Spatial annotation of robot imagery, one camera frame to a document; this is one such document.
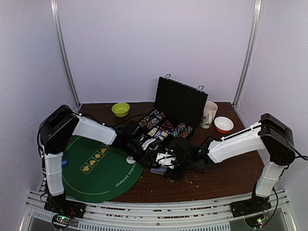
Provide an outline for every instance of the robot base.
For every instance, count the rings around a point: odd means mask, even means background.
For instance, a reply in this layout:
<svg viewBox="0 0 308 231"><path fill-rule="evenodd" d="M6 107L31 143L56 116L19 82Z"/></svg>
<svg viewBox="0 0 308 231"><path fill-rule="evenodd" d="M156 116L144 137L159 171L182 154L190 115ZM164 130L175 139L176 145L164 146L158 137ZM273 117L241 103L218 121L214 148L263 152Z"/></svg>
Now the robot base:
<svg viewBox="0 0 308 231"><path fill-rule="evenodd" d="M230 207L233 217L237 218L253 213L263 212L265 209L270 209L271 204L268 198L255 196L248 200L232 202Z"/></svg>
<svg viewBox="0 0 308 231"><path fill-rule="evenodd" d="M86 204L81 203L81 202L65 200L60 205L61 205L61 208L67 208L67 209L60 211L58 204L55 204L54 200L51 200L50 196L48 196L44 209L47 211L51 211L53 213L62 214L69 218L70 217L83 218L83 215L86 209Z"/></svg>

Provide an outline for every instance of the white mug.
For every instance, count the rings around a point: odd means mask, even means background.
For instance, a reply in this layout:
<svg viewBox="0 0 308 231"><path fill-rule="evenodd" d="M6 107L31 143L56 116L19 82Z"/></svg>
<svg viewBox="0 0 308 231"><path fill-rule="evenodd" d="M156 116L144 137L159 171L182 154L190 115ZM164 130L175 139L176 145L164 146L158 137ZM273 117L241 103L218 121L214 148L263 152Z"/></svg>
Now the white mug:
<svg viewBox="0 0 308 231"><path fill-rule="evenodd" d="M211 102L211 101L207 101L205 103L205 107L203 110L203 116L202 116L201 123L200 123L201 127L203 128L211 127L214 121L217 109L218 109L218 106L216 103Z"/></svg>

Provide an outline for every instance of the orange bowl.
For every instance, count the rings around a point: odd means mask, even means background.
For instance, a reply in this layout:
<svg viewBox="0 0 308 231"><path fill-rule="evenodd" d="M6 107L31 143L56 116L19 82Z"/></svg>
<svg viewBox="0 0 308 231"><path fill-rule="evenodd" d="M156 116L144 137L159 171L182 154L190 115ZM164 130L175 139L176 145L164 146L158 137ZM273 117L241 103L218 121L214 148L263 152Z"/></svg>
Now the orange bowl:
<svg viewBox="0 0 308 231"><path fill-rule="evenodd" d="M226 134L229 133L233 127L234 124L232 120L229 118L219 116L214 120L215 128L219 133Z"/></svg>

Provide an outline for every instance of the case latch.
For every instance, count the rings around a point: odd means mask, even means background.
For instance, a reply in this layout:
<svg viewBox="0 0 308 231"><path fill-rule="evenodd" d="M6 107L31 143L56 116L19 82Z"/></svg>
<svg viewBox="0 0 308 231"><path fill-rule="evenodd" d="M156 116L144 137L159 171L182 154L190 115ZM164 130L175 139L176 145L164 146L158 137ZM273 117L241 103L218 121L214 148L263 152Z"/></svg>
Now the case latch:
<svg viewBox="0 0 308 231"><path fill-rule="evenodd" d="M171 76L171 74L166 74L166 75L165 75L165 77L163 77L163 78L165 78L165 79L169 79L169 78L170 78L170 76Z"/></svg>
<svg viewBox="0 0 308 231"><path fill-rule="evenodd" d="M198 86L198 88L197 88L197 90L198 90L198 91L202 91L202 90L203 90L203 88L204 88L204 86L203 86L203 85L199 85L199 86Z"/></svg>

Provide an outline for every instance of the green poker mat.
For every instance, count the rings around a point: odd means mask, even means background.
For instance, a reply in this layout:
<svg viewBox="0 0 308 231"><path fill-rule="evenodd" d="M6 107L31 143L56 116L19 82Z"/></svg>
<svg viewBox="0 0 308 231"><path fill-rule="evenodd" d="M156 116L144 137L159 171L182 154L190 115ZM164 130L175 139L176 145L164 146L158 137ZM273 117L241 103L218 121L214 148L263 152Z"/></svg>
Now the green poker mat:
<svg viewBox="0 0 308 231"><path fill-rule="evenodd" d="M73 136L65 149L62 169L64 191L84 202L111 200L130 189L139 179L143 166L130 164L120 149L87 138Z"/></svg>

